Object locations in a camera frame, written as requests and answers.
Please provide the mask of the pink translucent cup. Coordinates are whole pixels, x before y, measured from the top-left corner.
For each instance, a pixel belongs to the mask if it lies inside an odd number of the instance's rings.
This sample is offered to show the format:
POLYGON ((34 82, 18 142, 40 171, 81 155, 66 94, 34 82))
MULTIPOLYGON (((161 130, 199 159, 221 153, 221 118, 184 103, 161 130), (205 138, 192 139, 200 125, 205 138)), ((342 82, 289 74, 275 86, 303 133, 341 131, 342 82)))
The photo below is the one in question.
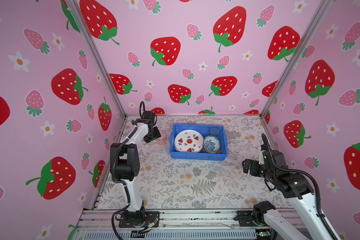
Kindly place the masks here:
POLYGON ((167 133, 165 131, 160 131, 161 136, 156 139, 156 143, 159 146, 165 146, 167 144, 168 138, 167 133))

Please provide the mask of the white watermelon plate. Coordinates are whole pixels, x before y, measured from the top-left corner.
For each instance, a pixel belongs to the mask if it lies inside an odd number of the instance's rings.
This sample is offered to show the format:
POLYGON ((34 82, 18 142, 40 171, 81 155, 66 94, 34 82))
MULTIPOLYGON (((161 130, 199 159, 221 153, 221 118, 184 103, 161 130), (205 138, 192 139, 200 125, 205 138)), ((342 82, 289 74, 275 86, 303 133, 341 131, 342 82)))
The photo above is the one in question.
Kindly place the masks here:
POLYGON ((174 147, 177 152, 199 153, 204 144, 204 137, 195 130, 184 130, 175 137, 174 147))

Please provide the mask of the blue floral bowl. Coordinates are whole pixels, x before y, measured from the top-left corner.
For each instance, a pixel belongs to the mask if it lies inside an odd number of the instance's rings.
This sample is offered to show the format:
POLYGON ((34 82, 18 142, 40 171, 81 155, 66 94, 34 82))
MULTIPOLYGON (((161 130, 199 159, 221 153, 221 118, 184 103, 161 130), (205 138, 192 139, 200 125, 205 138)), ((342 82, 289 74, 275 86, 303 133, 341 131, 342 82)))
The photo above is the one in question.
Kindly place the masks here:
POLYGON ((204 138, 203 150, 209 154, 219 154, 222 149, 222 144, 217 136, 208 135, 204 138))

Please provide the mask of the green translucent cup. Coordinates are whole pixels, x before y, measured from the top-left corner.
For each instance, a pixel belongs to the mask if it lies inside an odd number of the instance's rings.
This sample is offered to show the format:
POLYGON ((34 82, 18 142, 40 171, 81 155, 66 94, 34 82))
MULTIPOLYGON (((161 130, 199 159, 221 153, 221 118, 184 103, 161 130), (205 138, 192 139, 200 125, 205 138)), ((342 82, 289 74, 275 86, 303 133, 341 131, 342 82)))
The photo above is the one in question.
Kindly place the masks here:
POLYGON ((209 129, 209 135, 219 138, 222 135, 222 130, 219 127, 211 127, 209 129))

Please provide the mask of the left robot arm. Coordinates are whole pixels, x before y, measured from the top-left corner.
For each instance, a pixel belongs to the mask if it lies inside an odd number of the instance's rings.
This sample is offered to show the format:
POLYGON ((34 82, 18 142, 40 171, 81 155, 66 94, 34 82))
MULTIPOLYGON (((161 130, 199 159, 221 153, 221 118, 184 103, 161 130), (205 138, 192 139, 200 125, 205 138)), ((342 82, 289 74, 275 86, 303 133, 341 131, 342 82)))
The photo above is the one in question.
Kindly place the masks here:
POLYGON ((136 177, 140 172, 138 145, 149 143, 161 134, 156 127, 157 117, 151 111, 143 111, 140 117, 132 121, 132 129, 119 143, 110 148, 110 173, 115 184, 122 184, 127 206, 121 211, 125 221, 141 224, 145 221, 144 202, 139 194, 136 177))

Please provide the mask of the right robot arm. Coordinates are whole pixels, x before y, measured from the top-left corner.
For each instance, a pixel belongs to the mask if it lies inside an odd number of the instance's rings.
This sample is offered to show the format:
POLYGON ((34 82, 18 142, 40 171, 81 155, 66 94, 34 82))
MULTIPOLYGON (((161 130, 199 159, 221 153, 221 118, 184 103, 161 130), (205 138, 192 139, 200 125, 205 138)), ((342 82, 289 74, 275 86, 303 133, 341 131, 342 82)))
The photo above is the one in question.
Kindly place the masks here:
MULTIPOLYGON (((261 150, 258 161, 246 159, 243 172, 264 179, 272 184, 269 191, 278 190, 299 214, 314 240, 338 240, 340 237, 321 208, 320 190, 308 173, 289 169, 283 153, 276 150, 261 150)), ((253 222, 271 227, 285 240, 304 240, 306 237, 287 222, 269 201, 255 204, 253 222)))

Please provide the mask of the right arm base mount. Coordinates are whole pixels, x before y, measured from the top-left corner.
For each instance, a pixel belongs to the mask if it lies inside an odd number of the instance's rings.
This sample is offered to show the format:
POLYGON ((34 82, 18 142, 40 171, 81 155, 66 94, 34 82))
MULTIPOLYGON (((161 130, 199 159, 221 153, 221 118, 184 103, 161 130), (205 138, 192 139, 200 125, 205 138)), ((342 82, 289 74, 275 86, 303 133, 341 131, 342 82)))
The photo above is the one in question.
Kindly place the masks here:
POLYGON ((241 227, 276 227, 278 224, 283 223, 277 216, 279 212, 270 209, 267 211, 238 211, 237 216, 234 217, 235 221, 239 222, 241 227))

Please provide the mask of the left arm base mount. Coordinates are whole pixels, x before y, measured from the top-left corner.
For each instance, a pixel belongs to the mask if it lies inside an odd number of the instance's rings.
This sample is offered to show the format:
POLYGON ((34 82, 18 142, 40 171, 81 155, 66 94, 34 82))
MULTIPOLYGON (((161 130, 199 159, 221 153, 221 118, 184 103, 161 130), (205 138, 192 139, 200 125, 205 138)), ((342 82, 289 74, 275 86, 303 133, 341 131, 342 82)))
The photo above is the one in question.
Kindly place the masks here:
POLYGON ((152 227, 159 226, 160 212, 144 212, 144 211, 124 211, 121 214, 121 220, 119 221, 119 228, 145 228, 150 224, 154 224, 152 227))

